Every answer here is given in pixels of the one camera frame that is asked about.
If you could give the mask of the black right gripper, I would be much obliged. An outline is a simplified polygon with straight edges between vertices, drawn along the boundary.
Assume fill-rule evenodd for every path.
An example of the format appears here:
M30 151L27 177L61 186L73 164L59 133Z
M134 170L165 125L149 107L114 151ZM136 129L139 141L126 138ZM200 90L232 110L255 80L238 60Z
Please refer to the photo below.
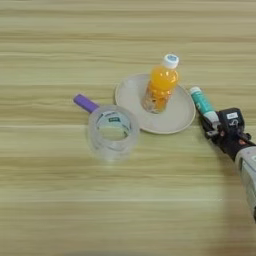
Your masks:
M235 160L240 150L255 146L255 143L251 141L251 135L242 129L214 130L207 117L200 115L199 120L205 131L205 137L210 139L232 160Z

